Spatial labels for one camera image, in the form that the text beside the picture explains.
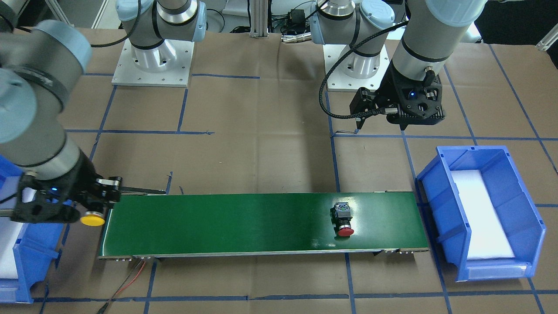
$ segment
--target red wire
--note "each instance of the red wire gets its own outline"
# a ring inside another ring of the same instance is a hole
[[[139,269],[138,273],[136,274],[136,276],[134,277],[134,279],[132,279],[132,281],[130,281],[127,285],[125,285],[124,287],[122,287],[120,290],[116,291],[116,293],[114,294],[114,296],[116,296],[118,293],[121,293],[122,291],[124,291],[126,288],[128,288],[134,281],[136,281],[136,279],[138,278],[139,274],[141,274],[141,271],[143,270],[143,268],[145,267],[146,262],[143,261],[143,264],[141,265],[141,268]]]

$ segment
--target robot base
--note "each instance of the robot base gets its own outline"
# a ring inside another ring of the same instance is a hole
[[[325,72],[339,60],[341,51],[346,45],[324,45],[324,62]],[[375,91],[382,82],[382,78],[386,73],[389,65],[389,58],[387,55],[386,46],[382,47],[380,52],[380,65],[376,74],[369,79],[355,79],[352,78],[337,67],[328,79],[328,91],[332,92],[356,92],[360,87],[366,87],[371,91]]]
[[[114,71],[112,83],[123,86],[188,87],[194,43],[180,40],[169,41],[176,49],[176,66],[163,72],[147,72],[134,63],[132,44],[130,44],[130,40],[126,40]]]

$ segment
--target red button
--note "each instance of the red button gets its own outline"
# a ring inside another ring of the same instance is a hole
[[[354,233],[354,230],[351,229],[351,228],[342,228],[341,230],[339,230],[339,232],[337,232],[337,235],[339,235],[339,236],[350,236],[353,233]]]

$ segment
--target green conveyor belt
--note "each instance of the green conveyor belt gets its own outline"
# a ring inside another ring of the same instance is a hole
[[[349,202],[350,237],[330,209]],[[412,192],[123,196],[100,258],[427,250]]]

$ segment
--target blue plastic container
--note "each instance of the blue plastic container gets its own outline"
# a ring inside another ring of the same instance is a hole
[[[505,146],[439,146],[418,175],[456,281],[535,275],[546,227]],[[467,260],[472,230],[451,171],[480,170],[514,258]]]
[[[20,175],[21,170],[18,167],[0,156],[1,194],[14,193],[16,187],[13,183],[17,182],[16,178]],[[13,201],[1,206],[9,207]],[[7,226],[8,223],[15,222],[2,221],[2,223]],[[23,224],[17,240],[13,243],[17,279],[0,278],[0,303],[33,303],[30,288],[36,282],[45,280],[51,261],[58,257],[59,253],[55,249],[63,226],[61,223]]]

